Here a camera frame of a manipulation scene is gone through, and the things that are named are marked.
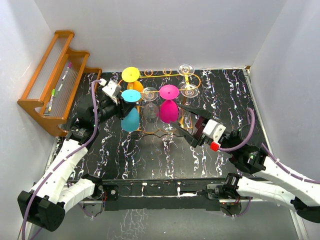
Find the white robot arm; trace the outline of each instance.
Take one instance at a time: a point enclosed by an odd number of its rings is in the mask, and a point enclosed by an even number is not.
[[[297,211],[306,220],[320,223],[320,182],[283,165],[271,154],[263,144],[263,135],[255,127],[255,114],[251,108],[246,110],[249,125],[229,133],[207,110],[185,105],[179,107],[199,116],[193,134],[181,128],[179,123],[172,123],[192,147],[206,143],[214,151],[230,153],[232,157],[229,160],[237,169],[273,183],[253,181],[229,173],[223,185],[212,189],[208,184],[210,197],[259,198],[283,205]]]
[[[79,100],[76,118],[54,162],[29,192],[22,191],[18,196],[20,211],[24,216],[22,239],[25,239],[27,221],[52,232],[60,226],[66,212],[74,205],[89,196],[102,196],[102,180],[89,174],[70,188],[63,188],[96,139],[98,120],[104,122],[112,116],[123,119],[136,103],[125,102],[120,96],[121,87],[109,81],[102,89],[102,95],[98,95],[98,108],[94,90],[96,83],[104,86],[107,81],[100,79],[92,82],[91,95],[85,95]]]

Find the white panel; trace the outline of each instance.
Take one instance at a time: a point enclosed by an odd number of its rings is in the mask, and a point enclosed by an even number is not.
[[[16,239],[17,198],[44,172],[54,138],[17,104],[53,33],[33,0],[0,0],[0,238]]]
[[[251,65],[286,0],[35,0],[104,71]]]
[[[272,150],[281,162],[320,181],[320,4],[290,0],[251,68]],[[304,220],[310,240],[319,224]]]

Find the black marble table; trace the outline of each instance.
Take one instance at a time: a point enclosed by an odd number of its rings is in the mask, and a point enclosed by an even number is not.
[[[162,71],[154,75],[163,75]],[[214,113],[228,131],[246,125],[245,110],[255,108],[251,93],[242,69],[196,70],[201,85],[199,94],[191,100],[190,105]],[[121,80],[120,72],[103,73],[102,78]],[[90,93],[90,82],[95,74],[82,76],[73,104],[70,118],[76,113],[78,98]],[[190,77],[190,82],[198,84],[198,79]],[[144,87],[160,89],[172,84],[177,86],[182,76],[142,78]],[[158,97],[153,103],[160,106],[164,100]],[[256,116],[256,127],[261,128]],[[208,145],[190,147],[183,137],[174,134],[145,135],[141,131],[128,133],[121,129],[116,117],[99,125],[99,135],[88,154],[79,162],[69,180],[78,180],[83,174],[90,173],[103,179],[168,179],[168,178],[221,178],[228,173],[239,172],[229,161],[229,154],[214,152]],[[160,120],[154,126],[148,126],[141,117],[141,129],[161,128],[173,131],[170,125]],[[57,144],[55,155],[59,152],[63,139]]]

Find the purple cable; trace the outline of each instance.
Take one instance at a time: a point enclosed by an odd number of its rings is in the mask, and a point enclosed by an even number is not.
[[[241,212],[239,215],[236,215],[236,216],[237,216],[237,217],[240,217],[240,216],[246,214],[246,212],[248,212],[248,210],[249,210],[249,208],[250,208],[250,205],[251,205],[251,197],[249,198],[248,206],[246,206],[246,209],[245,209],[243,212]]]
[[[38,231],[36,231],[36,233],[35,233],[29,240],[34,240],[35,237],[40,233],[41,230],[42,230],[42,227],[40,227],[40,228],[38,229]]]
[[[67,155],[65,157],[65,159],[68,159],[69,157],[71,157],[73,154],[75,154],[76,152],[80,151],[81,149],[85,148],[86,146],[88,146],[88,144],[95,138],[96,134],[97,134],[97,129],[98,129],[98,111],[97,111],[97,103],[96,103],[96,94],[95,94],[95,83],[100,83],[100,80],[94,80],[91,83],[91,95],[92,95],[92,102],[93,102],[93,112],[94,112],[94,128],[93,128],[93,134],[90,137],[90,139],[84,143],[83,145],[81,145],[79,148],[77,148],[76,150],[74,150],[73,152],[71,152],[69,155]],[[55,166],[55,168],[53,168],[53,172],[55,170],[57,170],[58,167],[60,167],[61,164],[63,164],[65,162],[65,159],[62,159],[57,166]],[[39,192],[39,190],[41,189],[41,187],[45,184],[45,182],[49,179],[49,177],[52,175],[52,172],[50,172],[44,179],[43,181],[39,184],[39,186],[36,188],[36,190],[33,192],[28,205],[26,206],[25,209],[25,213],[24,213],[24,217],[23,217],[23,222],[22,222],[22,233],[21,233],[21,237],[22,240],[26,240],[26,225],[27,225],[27,219],[28,219],[28,215],[29,215],[29,211],[31,208],[31,205],[37,195],[37,193]],[[34,239],[36,237],[36,235],[39,233],[40,231],[38,230],[35,235],[31,238]]]
[[[291,174],[291,176],[294,177],[295,179],[298,179],[301,181],[304,179],[303,177],[300,177],[300,176],[297,176],[296,174],[290,173],[290,171],[286,167],[284,167],[279,161],[277,162],[276,157],[269,151],[269,149],[266,147],[266,145],[264,145],[262,143],[261,146],[266,151],[266,153],[269,155],[269,157],[275,162],[275,164],[279,168],[281,168],[284,172],[286,172],[287,174]],[[320,181],[315,181],[315,180],[311,180],[311,179],[304,179],[304,181],[307,183],[312,183],[312,184],[320,184]]]
[[[246,115],[246,119],[248,121],[248,124],[250,124],[250,129],[249,129],[249,132],[248,132],[248,135],[246,136],[246,138],[237,146],[234,146],[234,147],[231,147],[231,148],[221,148],[221,147],[219,147],[218,148],[219,151],[226,152],[226,153],[227,152],[232,152],[232,151],[238,150],[239,148],[242,148],[244,145],[247,144],[247,142],[249,142],[252,134],[254,133],[256,117],[255,117],[254,111],[250,107],[248,107],[245,110],[245,115]]]

